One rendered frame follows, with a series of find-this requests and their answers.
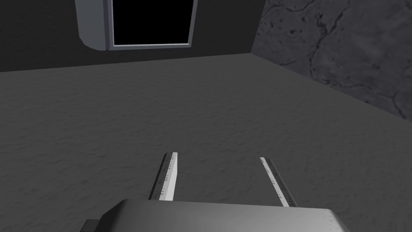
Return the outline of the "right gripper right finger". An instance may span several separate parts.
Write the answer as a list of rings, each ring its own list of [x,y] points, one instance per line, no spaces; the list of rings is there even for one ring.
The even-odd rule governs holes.
[[[283,207],[298,207],[273,161],[267,157],[260,157],[260,160],[277,193],[281,205]]]

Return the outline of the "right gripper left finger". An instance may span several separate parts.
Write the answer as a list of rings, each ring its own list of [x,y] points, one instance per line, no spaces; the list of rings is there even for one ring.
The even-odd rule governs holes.
[[[177,152],[167,152],[161,161],[149,200],[173,201],[177,180]]]

